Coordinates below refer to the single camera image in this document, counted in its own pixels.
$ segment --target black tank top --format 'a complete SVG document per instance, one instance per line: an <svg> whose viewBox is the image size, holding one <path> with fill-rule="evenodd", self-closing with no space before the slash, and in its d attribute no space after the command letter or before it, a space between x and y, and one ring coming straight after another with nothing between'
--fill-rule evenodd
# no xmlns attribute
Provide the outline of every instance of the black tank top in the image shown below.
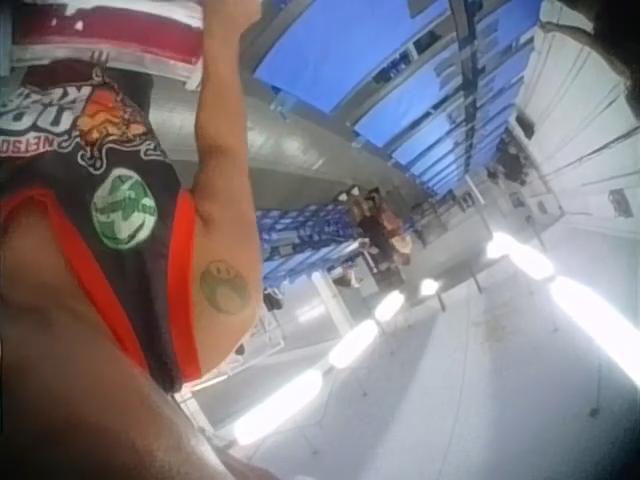
<svg viewBox="0 0 640 480"><path fill-rule="evenodd" d="M194 208L147 120L152 78L82 61L31 67L0 107L0 199L42 201L114 337L166 392L200 375Z"/></svg>

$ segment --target red trim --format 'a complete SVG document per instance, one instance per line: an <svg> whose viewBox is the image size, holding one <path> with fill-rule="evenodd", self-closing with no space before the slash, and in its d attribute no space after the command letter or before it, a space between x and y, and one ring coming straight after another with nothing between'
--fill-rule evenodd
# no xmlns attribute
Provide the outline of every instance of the red trim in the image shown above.
<svg viewBox="0 0 640 480"><path fill-rule="evenodd" d="M116 342L127 356L148 373L146 359L122 305L111 289L93 253L80 233L64 214L54 193L34 187L2 199L0 221L14 213L25 201L36 201L45 207L49 227L58 240L62 253L74 272L85 295L102 317Z"/></svg>
<svg viewBox="0 0 640 480"><path fill-rule="evenodd" d="M193 328L192 263L196 209L188 192L181 192L173 216L169 249L169 326L185 383L202 376Z"/></svg>
<svg viewBox="0 0 640 480"><path fill-rule="evenodd" d="M59 5L23 7L17 18L16 45L112 46L187 65L194 65L202 53L200 29L158 15L110 7L80 9L66 15L65 7ZM76 28L78 22L82 22L81 29Z"/></svg>

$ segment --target green circular logo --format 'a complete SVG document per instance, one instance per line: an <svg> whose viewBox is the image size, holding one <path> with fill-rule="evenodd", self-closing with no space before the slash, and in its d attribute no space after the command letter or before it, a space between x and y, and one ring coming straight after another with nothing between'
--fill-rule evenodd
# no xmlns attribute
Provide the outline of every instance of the green circular logo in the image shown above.
<svg viewBox="0 0 640 480"><path fill-rule="evenodd" d="M115 168L93 195L91 215L107 246L127 250L149 238L158 221L158 208L137 173Z"/></svg>

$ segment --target white wall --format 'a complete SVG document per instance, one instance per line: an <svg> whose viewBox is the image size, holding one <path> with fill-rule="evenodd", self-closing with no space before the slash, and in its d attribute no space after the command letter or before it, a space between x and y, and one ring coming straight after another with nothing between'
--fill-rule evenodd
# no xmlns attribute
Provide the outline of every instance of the white wall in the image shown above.
<svg viewBox="0 0 640 480"><path fill-rule="evenodd" d="M590 28L556 2L544 4L542 18ZM560 198L567 221L640 238L640 136L580 160L637 126L624 92L623 82L597 55L563 36L538 32L518 102L536 133L529 142L515 123L514 130ZM634 218L616 218L607 197L617 188L625 189Z"/></svg>
<svg viewBox="0 0 640 480"><path fill-rule="evenodd" d="M566 226L545 241L563 274L635 318L636 242ZM544 286L508 262L480 281L483 295L470 282L448 292L445 314L435 304L414 311L412 326L385 337L358 370L328 379L295 428L239 453L285 480L606 474L634 432L637 390L604 359L602 412L590 418L599 350L556 311Z"/></svg>

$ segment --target tattoo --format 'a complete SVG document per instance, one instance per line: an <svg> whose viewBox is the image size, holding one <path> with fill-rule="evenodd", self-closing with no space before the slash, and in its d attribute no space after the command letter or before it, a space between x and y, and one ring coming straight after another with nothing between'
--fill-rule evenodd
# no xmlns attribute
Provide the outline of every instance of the tattoo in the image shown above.
<svg viewBox="0 0 640 480"><path fill-rule="evenodd" d="M211 308L225 315L238 315L249 305L247 281L224 260L211 262L200 274L200 291Z"/></svg>

